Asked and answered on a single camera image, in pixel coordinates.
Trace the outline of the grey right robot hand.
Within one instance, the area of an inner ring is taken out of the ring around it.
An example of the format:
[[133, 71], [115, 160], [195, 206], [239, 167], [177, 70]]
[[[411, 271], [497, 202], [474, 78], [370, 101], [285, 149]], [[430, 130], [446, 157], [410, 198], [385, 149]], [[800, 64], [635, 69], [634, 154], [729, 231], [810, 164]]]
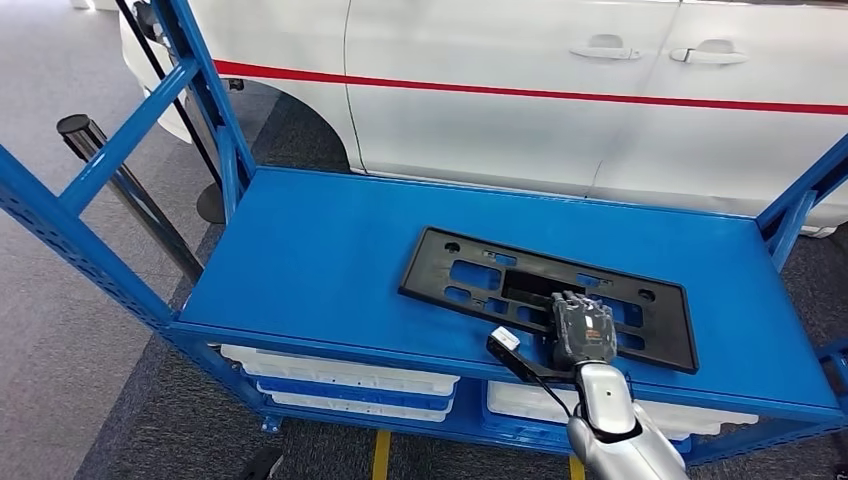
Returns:
[[601, 301], [572, 291], [552, 294], [556, 367], [575, 368], [585, 362], [610, 363], [617, 355], [612, 310]]

